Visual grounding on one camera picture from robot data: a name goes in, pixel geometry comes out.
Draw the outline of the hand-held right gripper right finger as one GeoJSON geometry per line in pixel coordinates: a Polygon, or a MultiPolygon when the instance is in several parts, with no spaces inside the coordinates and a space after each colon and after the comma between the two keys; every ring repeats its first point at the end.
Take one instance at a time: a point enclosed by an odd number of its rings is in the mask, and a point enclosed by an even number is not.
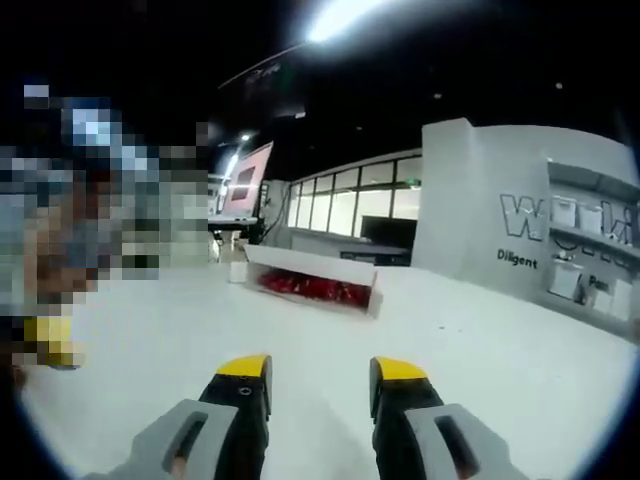
{"type": "Polygon", "coordinates": [[[460,404],[444,402],[420,367],[370,361],[372,446],[382,479],[523,479],[506,441],[460,404]]]}

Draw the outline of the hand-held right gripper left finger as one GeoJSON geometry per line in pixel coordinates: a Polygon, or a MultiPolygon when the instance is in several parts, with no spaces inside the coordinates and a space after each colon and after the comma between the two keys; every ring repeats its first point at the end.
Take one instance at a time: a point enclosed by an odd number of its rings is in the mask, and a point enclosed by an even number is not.
{"type": "Polygon", "coordinates": [[[197,400],[180,401],[138,433],[128,458],[87,479],[258,479],[269,444],[272,358],[223,364],[197,400]]]}

